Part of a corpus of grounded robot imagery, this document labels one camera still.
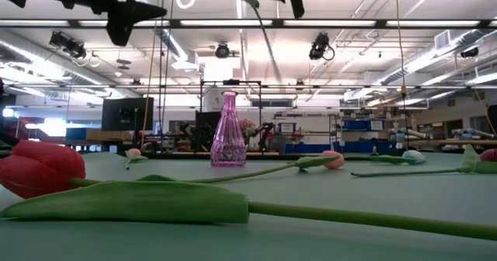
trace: tulip stem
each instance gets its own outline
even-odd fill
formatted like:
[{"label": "tulip stem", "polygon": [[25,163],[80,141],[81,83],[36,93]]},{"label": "tulip stem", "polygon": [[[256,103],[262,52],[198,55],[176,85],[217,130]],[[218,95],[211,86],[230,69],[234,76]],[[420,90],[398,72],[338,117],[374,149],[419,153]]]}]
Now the tulip stem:
[{"label": "tulip stem", "polygon": [[91,185],[94,185],[94,184],[97,184],[97,183],[103,183],[99,180],[93,180],[93,179],[76,179],[76,178],[73,178],[73,179],[70,179],[69,180],[69,185],[71,186],[77,186],[77,187],[87,187],[87,186],[91,186]]},{"label": "tulip stem", "polygon": [[235,180],[235,179],[245,179],[245,178],[253,177],[253,176],[261,176],[261,175],[265,175],[265,174],[270,173],[270,172],[283,171],[284,169],[288,169],[288,168],[292,168],[292,167],[295,167],[295,163],[290,163],[290,164],[285,165],[285,166],[281,166],[281,167],[274,168],[274,169],[267,169],[267,170],[263,170],[263,171],[259,171],[259,172],[249,172],[246,174],[241,174],[241,175],[236,175],[236,176],[222,176],[222,177],[213,178],[213,179],[195,179],[195,180],[188,180],[187,182],[188,183],[222,183],[222,182],[231,181],[231,180]]},{"label": "tulip stem", "polygon": [[287,218],[303,218],[319,221],[363,224],[497,241],[497,227],[483,224],[439,221],[433,219],[405,217],[392,214],[375,214],[360,211],[339,211],[315,207],[295,207],[258,202],[249,202],[248,211],[253,214],[268,214]]},{"label": "tulip stem", "polygon": [[357,177],[374,177],[374,176],[412,176],[412,175],[433,175],[433,174],[441,174],[441,173],[450,173],[450,172],[461,172],[460,169],[443,169],[436,171],[415,171],[415,172],[351,172],[352,176]]}]

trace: red tulip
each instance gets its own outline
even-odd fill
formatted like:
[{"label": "red tulip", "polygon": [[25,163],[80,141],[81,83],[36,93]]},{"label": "red tulip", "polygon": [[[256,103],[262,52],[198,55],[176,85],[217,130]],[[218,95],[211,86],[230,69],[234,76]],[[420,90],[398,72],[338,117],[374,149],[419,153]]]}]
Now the red tulip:
[{"label": "red tulip", "polygon": [[20,141],[0,159],[0,184],[25,199],[73,189],[73,178],[85,178],[85,163],[71,148]]}]

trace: glass vase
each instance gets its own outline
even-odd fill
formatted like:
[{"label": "glass vase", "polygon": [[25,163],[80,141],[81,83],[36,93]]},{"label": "glass vase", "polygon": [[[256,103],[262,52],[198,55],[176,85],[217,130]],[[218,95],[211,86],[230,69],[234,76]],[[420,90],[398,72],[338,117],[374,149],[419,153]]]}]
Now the glass vase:
[{"label": "glass vase", "polygon": [[247,151],[236,112],[236,95],[236,92],[223,93],[221,119],[210,150],[210,163],[215,167],[245,166]]}]

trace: monitor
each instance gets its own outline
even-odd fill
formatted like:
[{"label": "monitor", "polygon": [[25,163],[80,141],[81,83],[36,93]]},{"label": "monitor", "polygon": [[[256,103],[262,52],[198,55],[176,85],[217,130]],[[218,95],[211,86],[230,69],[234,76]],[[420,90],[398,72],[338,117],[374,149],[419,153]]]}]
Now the monitor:
[{"label": "monitor", "polygon": [[[104,99],[102,106],[102,131],[143,130],[147,98]],[[145,130],[154,128],[154,99],[148,98]]]}]

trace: green table surface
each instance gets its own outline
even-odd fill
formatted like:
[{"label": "green table surface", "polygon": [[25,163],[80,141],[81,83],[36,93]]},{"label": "green table surface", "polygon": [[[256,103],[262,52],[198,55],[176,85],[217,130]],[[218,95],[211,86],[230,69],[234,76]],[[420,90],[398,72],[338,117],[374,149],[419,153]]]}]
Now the green table surface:
[{"label": "green table surface", "polygon": [[[85,155],[87,178],[132,180],[151,173],[202,179],[272,168],[211,168],[208,161]],[[348,162],[343,170],[296,169],[222,183],[250,200],[373,211],[420,218],[497,224],[497,176],[354,179],[350,172],[458,167],[462,155],[426,153],[427,163],[397,166]],[[0,209],[20,199],[0,186]],[[152,224],[113,221],[0,221],[0,260],[497,260],[497,242],[354,224],[252,214],[248,225]]]}]

